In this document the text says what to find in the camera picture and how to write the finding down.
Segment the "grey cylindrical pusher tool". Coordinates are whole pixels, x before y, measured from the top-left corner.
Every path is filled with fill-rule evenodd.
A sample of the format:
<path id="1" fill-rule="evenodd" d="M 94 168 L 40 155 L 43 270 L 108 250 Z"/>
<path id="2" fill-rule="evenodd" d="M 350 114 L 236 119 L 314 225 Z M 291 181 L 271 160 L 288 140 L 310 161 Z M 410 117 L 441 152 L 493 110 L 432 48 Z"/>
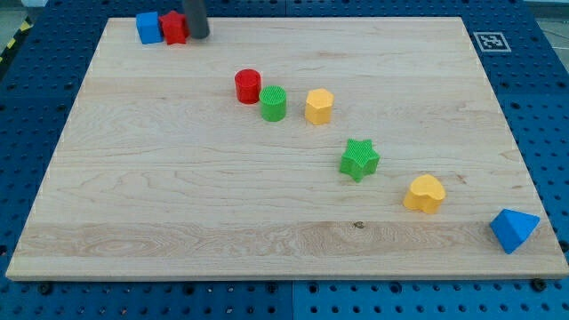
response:
<path id="1" fill-rule="evenodd" d="M 182 0 L 181 4 L 191 37 L 206 39 L 210 35 L 210 28 L 205 0 Z"/>

